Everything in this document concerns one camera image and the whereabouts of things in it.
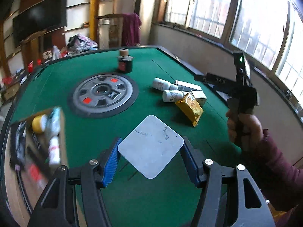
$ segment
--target black flat screen tv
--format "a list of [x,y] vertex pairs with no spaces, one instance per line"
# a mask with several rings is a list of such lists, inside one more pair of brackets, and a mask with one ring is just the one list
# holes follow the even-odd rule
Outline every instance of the black flat screen tv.
[[44,29],[67,26],[66,0],[44,0],[24,10],[13,19],[15,47],[31,34]]

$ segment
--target silver screw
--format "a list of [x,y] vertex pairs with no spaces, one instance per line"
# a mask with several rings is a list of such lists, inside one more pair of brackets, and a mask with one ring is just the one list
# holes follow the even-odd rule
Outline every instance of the silver screw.
[[238,164],[238,165],[237,165],[237,168],[238,168],[238,170],[240,170],[240,171],[244,171],[244,170],[245,170],[245,166],[244,166],[244,165],[241,165],[241,164]]
[[65,170],[65,166],[59,166],[58,169],[59,169],[59,171],[64,171]]
[[97,161],[96,159],[91,159],[91,160],[89,161],[89,163],[93,166],[93,165],[98,164],[98,161]]
[[206,160],[204,161],[204,163],[210,166],[210,165],[212,165],[214,162],[213,162],[211,159],[206,159]]

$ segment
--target gray wall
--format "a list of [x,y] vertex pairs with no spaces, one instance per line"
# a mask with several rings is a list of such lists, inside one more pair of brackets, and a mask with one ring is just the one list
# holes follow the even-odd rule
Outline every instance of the gray wall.
[[[151,45],[161,45],[203,73],[235,79],[232,55],[201,39],[164,26],[153,25]],[[303,128],[289,106],[255,72],[251,80],[260,95],[255,114],[264,129],[270,129],[277,146],[292,164],[303,157]]]

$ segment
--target yellow package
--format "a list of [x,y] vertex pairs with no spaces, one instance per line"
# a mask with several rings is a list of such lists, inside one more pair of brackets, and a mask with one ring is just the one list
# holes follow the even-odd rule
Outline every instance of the yellow package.
[[189,118],[193,126],[198,124],[198,121],[203,113],[203,109],[190,93],[186,94],[183,99],[177,101],[176,105]]

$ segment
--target purple sleeve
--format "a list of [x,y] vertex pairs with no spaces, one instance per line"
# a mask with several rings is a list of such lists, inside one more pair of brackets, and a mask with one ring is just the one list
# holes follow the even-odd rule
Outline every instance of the purple sleeve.
[[303,170],[289,164],[282,152],[264,130],[264,138],[255,151],[245,154],[253,164],[251,174],[263,195],[278,211],[288,211],[302,199]]

